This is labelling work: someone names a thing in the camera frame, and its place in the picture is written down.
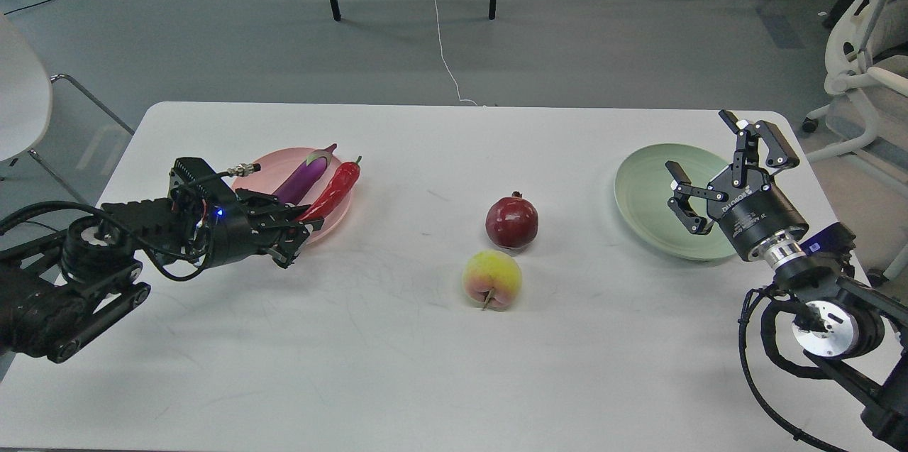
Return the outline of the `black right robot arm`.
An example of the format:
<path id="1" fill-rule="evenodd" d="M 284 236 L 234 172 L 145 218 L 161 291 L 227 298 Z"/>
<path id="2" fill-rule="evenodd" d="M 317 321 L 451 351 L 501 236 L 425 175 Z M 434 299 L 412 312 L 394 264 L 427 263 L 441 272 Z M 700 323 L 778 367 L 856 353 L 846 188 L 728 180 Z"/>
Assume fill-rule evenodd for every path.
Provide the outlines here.
<path id="1" fill-rule="evenodd" d="M 761 301 L 760 338 L 769 361 L 802 380 L 831 380 L 862 405 L 860 419 L 872 435 L 893 449 L 907 442 L 907 365 L 901 355 L 883 383 L 847 364 L 882 344 L 891 326 L 906 346 L 906 307 L 854 278 L 853 232 L 836 222 L 807 238 L 804 217 L 775 183 L 774 176 L 797 167 L 799 158 L 778 126 L 753 123 L 721 110 L 736 136 L 732 160 L 706 187 L 695 187 L 677 162 L 669 209 L 688 232 L 707 235 L 719 226 L 743 261 L 763 259 L 774 280 L 746 294 L 738 320 L 738 351 L 747 384 L 763 411 L 794 440 L 824 451 L 836 447 L 792 425 L 755 386 L 747 362 L 747 326 Z"/>

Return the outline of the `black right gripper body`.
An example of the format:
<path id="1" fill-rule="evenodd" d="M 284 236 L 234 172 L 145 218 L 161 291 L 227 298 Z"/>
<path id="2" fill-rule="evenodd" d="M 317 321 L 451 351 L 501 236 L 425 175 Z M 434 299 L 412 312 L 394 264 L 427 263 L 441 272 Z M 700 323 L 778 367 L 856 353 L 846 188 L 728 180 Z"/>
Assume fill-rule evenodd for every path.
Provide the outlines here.
<path id="1" fill-rule="evenodd" d="M 716 220 L 723 234 L 745 262 L 753 260 L 752 251 L 763 240 L 782 230 L 794 230 L 801 239 L 809 229 L 804 217 L 792 202 L 775 186 L 774 177 L 758 167 L 747 167 L 746 182 L 735 187 L 730 165 L 720 172 L 709 186 L 726 194 L 723 201 L 709 201 L 707 216 Z"/>

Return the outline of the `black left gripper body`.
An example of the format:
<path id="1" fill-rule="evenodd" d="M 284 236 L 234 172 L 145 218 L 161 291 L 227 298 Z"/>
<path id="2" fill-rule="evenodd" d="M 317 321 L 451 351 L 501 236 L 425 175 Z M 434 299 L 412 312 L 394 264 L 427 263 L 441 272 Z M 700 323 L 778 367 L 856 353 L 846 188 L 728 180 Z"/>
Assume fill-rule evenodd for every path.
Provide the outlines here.
<path id="1" fill-rule="evenodd" d="M 252 255 L 269 255 L 275 239 L 272 226 L 287 220 L 287 215 L 247 215 L 241 208 L 241 189 L 232 200 L 216 207 L 210 225 L 209 244 L 203 268 L 236 263 Z"/>

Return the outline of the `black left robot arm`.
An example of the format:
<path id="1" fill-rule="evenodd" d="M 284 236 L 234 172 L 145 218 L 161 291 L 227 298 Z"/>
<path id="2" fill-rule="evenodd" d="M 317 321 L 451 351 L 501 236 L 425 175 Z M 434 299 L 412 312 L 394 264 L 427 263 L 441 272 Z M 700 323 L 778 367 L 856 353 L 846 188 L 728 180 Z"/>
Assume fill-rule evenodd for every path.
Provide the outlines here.
<path id="1" fill-rule="evenodd" d="M 289 267 L 323 219 L 303 220 L 305 206 L 225 183 L 259 169 L 217 172 L 183 157 L 162 199 L 100 207 L 45 201 L 7 216 L 3 232 L 52 211 L 82 212 L 68 228 L 2 251 L 2 352 L 61 363 L 81 351 L 149 296 L 139 252 L 173 281 L 253 255 Z"/>

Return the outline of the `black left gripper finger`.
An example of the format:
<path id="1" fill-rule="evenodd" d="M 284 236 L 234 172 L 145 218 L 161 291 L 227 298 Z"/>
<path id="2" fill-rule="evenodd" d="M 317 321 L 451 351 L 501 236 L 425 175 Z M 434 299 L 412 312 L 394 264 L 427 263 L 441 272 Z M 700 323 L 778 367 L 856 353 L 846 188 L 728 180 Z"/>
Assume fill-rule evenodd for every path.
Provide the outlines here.
<path id="1" fill-rule="evenodd" d="M 241 190 L 241 209 L 247 215 L 299 215 L 301 206 L 282 203 L 274 194 L 264 194 L 249 189 Z"/>
<path id="2" fill-rule="evenodd" d="M 283 220 L 272 226 L 275 239 L 270 244 L 270 257 L 280 268 L 288 268 L 301 254 L 304 244 L 322 229 L 323 217 L 302 221 Z"/>

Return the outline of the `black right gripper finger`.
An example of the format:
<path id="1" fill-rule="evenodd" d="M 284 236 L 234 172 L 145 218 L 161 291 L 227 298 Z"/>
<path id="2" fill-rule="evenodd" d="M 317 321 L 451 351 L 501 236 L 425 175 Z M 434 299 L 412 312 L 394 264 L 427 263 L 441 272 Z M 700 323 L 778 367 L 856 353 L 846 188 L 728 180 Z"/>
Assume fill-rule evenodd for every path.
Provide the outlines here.
<path id="1" fill-rule="evenodd" d="M 778 126 L 759 120 L 755 123 L 738 120 L 729 110 L 721 109 L 718 116 L 736 134 L 736 151 L 731 163 L 731 180 L 734 187 L 747 183 L 747 171 L 759 168 L 759 142 L 768 148 L 765 164 L 778 172 L 797 167 L 800 159 Z"/>
<path id="2" fill-rule="evenodd" d="M 724 193 L 709 189 L 695 187 L 677 162 L 665 161 L 665 167 L 672 176 L 672 197 L 667 204 L 690 234 L 707 235 L 710 233 L 713 222 L 707 217 L 697 215 L 690 205 L 691 197 L 706 199 L 708 201 L 723 202 Z"/>

